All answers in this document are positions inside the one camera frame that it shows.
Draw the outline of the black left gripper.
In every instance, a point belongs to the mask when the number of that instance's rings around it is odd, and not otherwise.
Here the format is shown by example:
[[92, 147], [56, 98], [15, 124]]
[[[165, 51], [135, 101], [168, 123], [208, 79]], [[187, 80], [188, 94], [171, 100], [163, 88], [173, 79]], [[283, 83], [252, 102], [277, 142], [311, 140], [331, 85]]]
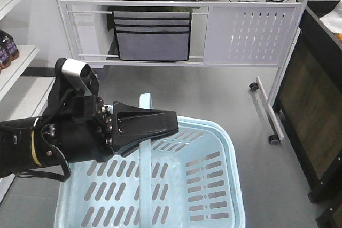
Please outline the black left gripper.
[[34, 127], [34, 162], [37, 166], [106, 162], [113, 154], [127, 157], [141, 143], [175, 133], [175, 111], [114, 102], [112, 115], [99, 96], [49, 96]]

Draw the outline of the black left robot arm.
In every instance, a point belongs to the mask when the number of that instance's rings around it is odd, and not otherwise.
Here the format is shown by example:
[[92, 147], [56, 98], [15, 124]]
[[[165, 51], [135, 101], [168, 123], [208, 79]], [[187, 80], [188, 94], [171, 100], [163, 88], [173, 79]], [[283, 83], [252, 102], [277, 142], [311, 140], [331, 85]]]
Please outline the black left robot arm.
[[175, 111], [143, 109], [96, 96], [69, 97], [48, 115], [1, 123], [1, 177], [64, 182], [70, 164], [127, 157], [146, 140], [178, 132]]

